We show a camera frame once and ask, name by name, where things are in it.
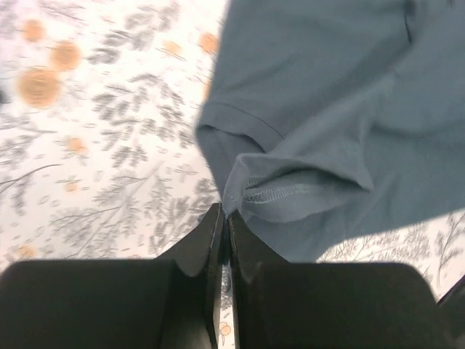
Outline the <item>blue-grey t shirt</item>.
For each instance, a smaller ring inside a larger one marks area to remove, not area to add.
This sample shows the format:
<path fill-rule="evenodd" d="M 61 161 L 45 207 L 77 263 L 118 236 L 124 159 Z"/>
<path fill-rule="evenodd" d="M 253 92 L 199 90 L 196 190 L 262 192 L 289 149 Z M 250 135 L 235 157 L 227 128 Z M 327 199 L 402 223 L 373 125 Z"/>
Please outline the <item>blue-grey t shirt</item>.
<path fill-rule="evenodd" d="M 462 1 L 232 1 L 195 129 L 292 262 L 464 208 Z"/>

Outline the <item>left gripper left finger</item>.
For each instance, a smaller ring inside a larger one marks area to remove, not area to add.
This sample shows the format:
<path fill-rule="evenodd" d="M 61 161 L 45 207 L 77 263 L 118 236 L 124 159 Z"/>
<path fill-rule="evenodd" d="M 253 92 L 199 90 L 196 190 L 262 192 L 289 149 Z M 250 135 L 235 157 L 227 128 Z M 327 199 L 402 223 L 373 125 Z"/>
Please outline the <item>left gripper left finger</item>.
<path fill-rule="evenodd" d="M 216 348 L 222 208 L 154 259 L 26 260 L 1 274 L 3 348 Z"/>

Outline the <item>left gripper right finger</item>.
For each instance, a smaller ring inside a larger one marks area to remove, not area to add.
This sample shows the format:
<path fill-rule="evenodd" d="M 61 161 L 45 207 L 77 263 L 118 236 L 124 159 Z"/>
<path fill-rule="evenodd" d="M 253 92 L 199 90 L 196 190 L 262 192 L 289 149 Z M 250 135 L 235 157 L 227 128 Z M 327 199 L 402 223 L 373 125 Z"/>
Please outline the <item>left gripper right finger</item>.
<path fill-rule="evenodd" d="M 441 300 L 410 265 L 292 263 L 228 220 L 237 348 L 462 348 L 464 283 Z"/>

